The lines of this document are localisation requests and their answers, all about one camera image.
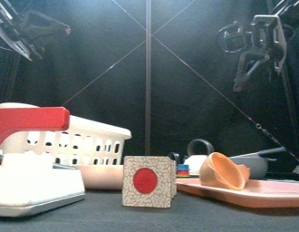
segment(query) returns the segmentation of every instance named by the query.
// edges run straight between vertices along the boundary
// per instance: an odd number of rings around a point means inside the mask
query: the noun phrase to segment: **metal pole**
[[[145,155],[150,154],[150,0],[146,0]]]

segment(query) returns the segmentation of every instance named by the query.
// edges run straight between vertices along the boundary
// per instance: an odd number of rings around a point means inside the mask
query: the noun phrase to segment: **red circle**
[[[142,193],[150,193],[157,186],[157,176],[151,169],[142,168],[134,174],[134,188],[135,190]]]

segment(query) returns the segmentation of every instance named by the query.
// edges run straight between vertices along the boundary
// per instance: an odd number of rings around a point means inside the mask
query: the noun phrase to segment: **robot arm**
[[[43,46],[70,31],[67,25],[35,11],[19,15],[10,3],[0,0],[0,37],[26,59],[42,59]]]

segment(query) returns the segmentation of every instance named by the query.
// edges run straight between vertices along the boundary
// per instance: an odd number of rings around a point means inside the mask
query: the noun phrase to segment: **pink tray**
[[[299,183],[249,180],[243,189],[235,191],[205,187],[198,179],[175,179],[175,188],[246,208],[299,208]]]

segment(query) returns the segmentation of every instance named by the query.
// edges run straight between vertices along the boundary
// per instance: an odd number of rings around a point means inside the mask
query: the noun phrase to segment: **orange plastic cup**
[[[213,152],[202,162],[199,180],[202,186],[241,190],[250,176],[250,169],[237,165],[218,152]]]

